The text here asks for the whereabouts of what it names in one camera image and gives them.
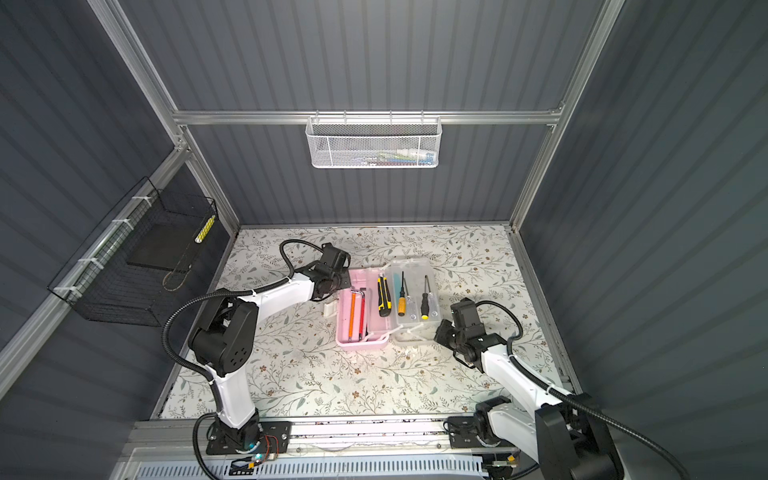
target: orange screwdriver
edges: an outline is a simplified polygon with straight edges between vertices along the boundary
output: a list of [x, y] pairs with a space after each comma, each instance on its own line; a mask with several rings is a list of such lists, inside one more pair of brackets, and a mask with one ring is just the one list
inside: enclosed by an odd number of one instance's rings
[[400, 300], [397, 301], [397, 314], [404, 316], [406, 314], [406, 273], [400, 274]]

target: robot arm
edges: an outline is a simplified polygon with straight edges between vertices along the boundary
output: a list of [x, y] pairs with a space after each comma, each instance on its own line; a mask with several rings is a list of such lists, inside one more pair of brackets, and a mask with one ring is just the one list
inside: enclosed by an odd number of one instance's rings
[[[517, 356], [498, 334], [488, 334], [474, 302], [464, 299], [451, 305], [453, 325], [443, 320], [435, 341], [453, 351], [454, 358], [468, 368], [477, 368], [499, 382], [522, 407], [497, 397], [477, 405], [473, 432], [486, 445], [506, 440], [541, 466], [549, 479], [621, 480], [624, 469], [607, 425], [575, 412], [555, 398], [552, 384]], [[586, 394], [574, 397], [593, 409]]]
[[220, 431], [231, 440], [232, 449], [255, 448], [260, 437], [258, 412], [241, 368], [253, 350], [257, 320], [350, 287], [349, 254], [330, 243], [323, 244], [322, 252], [320, 260], [297, 269], [271, 290], [207, 300], [193, 326], [188, 345], [197, 362], [213, 376], [212, 388], [221, 399]]

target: aluminum frame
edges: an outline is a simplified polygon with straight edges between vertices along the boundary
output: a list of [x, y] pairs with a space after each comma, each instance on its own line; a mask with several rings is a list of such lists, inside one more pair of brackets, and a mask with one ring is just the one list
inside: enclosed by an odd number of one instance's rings
[[541, 150], [528, 174], [528, 178], [525, 179], [525, 185], [515, 204], [515, 209], [512, 211], [509, 223], [512, 225], [514, 231], [520, 230], [526, 215], [528, 215], [528, 211], [531, 209], [538, 188], [544, 180], [544, 175], [547, 173], [547, 169], [552, 163], [552, 159], [558, 152], [558, 147], [563, 139], [563, 134], [571, 123], [574, 111], [581, 100], [581, 96], [584, 93], [584, 89], [587, 87], [589, 78], [592, 76], [594, 66], [597, 64], [598, 58], [600, 58], [600, 53], [603, 51], [605, 42], [608, 40], [611, 30], [613, 30], [619, 12], [621, 12], [623, 6], [624, 0], [605, 0], [603, 3], [598, 19], [595, 21], [589, 39], [587, 40], [587, 44], [584, 46], [581, 57], [576, 64], [574, 75], [565, 91], [560, 121], [551, 129], [551, 132], [545, 138]]
[[[175, 147], [163, 163], [149, 178], [144, 182], [139, 190], [123, 207], [115, 220], [126, 218], [143, 200], [137, 197], [147, 196], [155, 187], [165, 187], [171, 178], [174, 177], [179, 168], [190, 156], [187, 147]], [[99, 235], [99, 237], [85, 251], [83, 257], [91, 257], [94, 252], [104, 245], [104, 242], [119, 227], [118, 222], [110, 222], [109, 226]], [[74, 278], [80, 275], [85, 267], [83, 262], [76, 263], [61, 281], [61, 285], [71, 284]], [[43, 300], [43, 303], [27, 319], [19, 331], [11, 338], [11, 341], [5, 345], [0, 352], [0, 399], [11, 388], [16, 379], [22, 374], [32, 359], [37, 355], [40, 348], [50, 338], [64, 317], [70, 312], [71, 307], [64, 300], [58, 298], [53, 293]]]
[[565, 344], [560, 336], [560, 330], [558, 330], [558, 325], [554, 322], [552, 311], [549, 309], [549, 303], [547, 303], [544, 290], [538, 282], [538, 277], [536, 277], [533, 263], [531, 263], [531, 258], [525, 249], [523, 239], [520, 233], [515, 231], [508, 231], [508, 237], [509, 244], [512, 246], [512, 253], [515, 255], [515, 260], [518, 261], [518, 266], [520, 266], [523, 283], [528, 288], [528, 295], [531, 296], [531, 303], [536, 311], [539, 325], [541, 325], [541, 332], [544, 333], [544, 338], [548, 342], [550, 347], [549, 353], [552, 354], [554, 365], [558, 369], [560, 380], [563, 382], [563, 388], [575, 393], [582, 393], [581, 384], [576, 377], [571, 359], [568, 357]]
[[175, 111], [179, 125], [306, 125], [310, 118], [324, 123], [388, 124], [435, 122], [444, 125], [555, 125], [555, 111]]
[[275, 223], [269, 225], [241, 225], [241, 230], [262, 230], [273, 228], [361, 228], [361, 227], [453, 227], [455, 225], [506, 227], [507, 223], [503, 220], [479, 221], [479, 222], [365, 222], [365, 223]]
[[173, 119], [172, 114], [177, 110], [176, 103], [165, 87], [160, 74], [157, 73], [149, 54], [141, 44], [141, 40], [131, 26], [125, 11], [120, 6], [119, 0], [88, 0], [88, 4], [128, 66], [128, 70], [131, 71], [141, 91], [144, 92], [144, 96], [149, 101], [168, 136], [175, 144], [190, 145], [194, 158], [187, 162], [187, 166], [192, 171], [203, 194], [216, 201], [224, 228], [230, 235], [234, 235], [240, 227], [237, 214], [210, 166], [205, 161], [205, 156], [197, 146], [197, 142], [194, 141], [192, 134], [177, 125]]
[[[289, 456], [357, 456], [435, 453], [494, 453], [517, 450], [510, 447], [451, 449], [443, 429], [448, 417], [469, 414], [411, 414], [263, 418], [262, 422], [292, 422]], [[134, 423], [120, 462], [137, 449], [149, 457], [165, 458], [168, 453], [191, 456], [190, 439], [195, 420], [147, 420]], [[210, 424], [200, 426], [200, 439]]]

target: gray wall panel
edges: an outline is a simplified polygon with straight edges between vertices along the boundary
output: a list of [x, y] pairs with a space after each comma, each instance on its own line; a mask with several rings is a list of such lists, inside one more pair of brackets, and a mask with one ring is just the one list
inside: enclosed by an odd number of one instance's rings
[[[85, 0], [0, 2], [0, 71], [5, 346], [173, 144]], [[168, 188], [200, 194], [187, 168]], [[217, 223], [180, 298], [208, 288], [228, 239]], [[176, 348], [193, 317], [172, 332]], [[107, 478], [171, 367], [159, 329], [68, 314], [0, 400], [0, 477]]]
[[[187, 168], [167, 189], [200, 194]], [[214, 224], [179, 302], [206, 291], [228, 240]], [[181, 348], [195, 313], [179, 317], [174, 348]], [[159, 328], [89, 322], [70, 313], [0, 402], [0, 475], [107, 478], [134, 422], [151, 414], [172, 367]], [[40, 462], [41, 442], [49, 462]]]
[[584, 389], [695, 478], [768, 473], [767, 16], [628, 2], [522, 229]]
[[508, 220], [544, 125], [446, 126], [437, 168], [319, 169], [304, 128], [193, 126], [243, 224]]
[[179, 108], [544, 110], [599, 0], [124, 2]]
[[0, 32], [5, 345], [172, 144], [86, 2], [3, 2]]

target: white wire basket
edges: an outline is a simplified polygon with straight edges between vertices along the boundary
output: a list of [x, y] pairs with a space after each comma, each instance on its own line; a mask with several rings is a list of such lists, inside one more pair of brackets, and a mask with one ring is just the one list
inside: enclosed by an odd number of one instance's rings
[[306, 122], [306, 140], [317, 168], [434, 168], [440, 119], [418, 123], [354, 124]]

